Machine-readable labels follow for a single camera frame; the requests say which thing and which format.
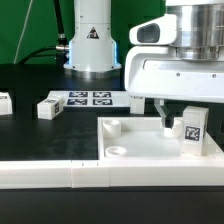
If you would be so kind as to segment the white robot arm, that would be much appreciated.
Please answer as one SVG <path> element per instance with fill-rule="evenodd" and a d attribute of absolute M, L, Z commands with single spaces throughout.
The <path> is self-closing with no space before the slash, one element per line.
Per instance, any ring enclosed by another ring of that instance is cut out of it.
<path fill-rule="evenodd" d="M 163 119 L 166 100 L 224 103 L 224 0 L 165 0 L 163 16 L 133 27 L 124 65 L 111 37 L 111 0 L 74 0 L 75 35 L 65 71 L 101 78 L 124 70 L 130 112 L 152 98 Z"/>

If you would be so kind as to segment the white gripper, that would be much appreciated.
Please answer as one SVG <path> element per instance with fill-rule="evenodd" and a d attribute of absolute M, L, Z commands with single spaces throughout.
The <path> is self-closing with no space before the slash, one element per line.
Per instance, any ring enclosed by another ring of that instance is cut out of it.
<path fill-rule="evenodd" d="M 172 47 L 136 46 L 126 57 L 124 83 L 131 96 L 158 98 L 162 126 L 172 129 L 174 116 L 163 99 L 224 103 L 224 51 L 217 60 L 188 61 Z"/>

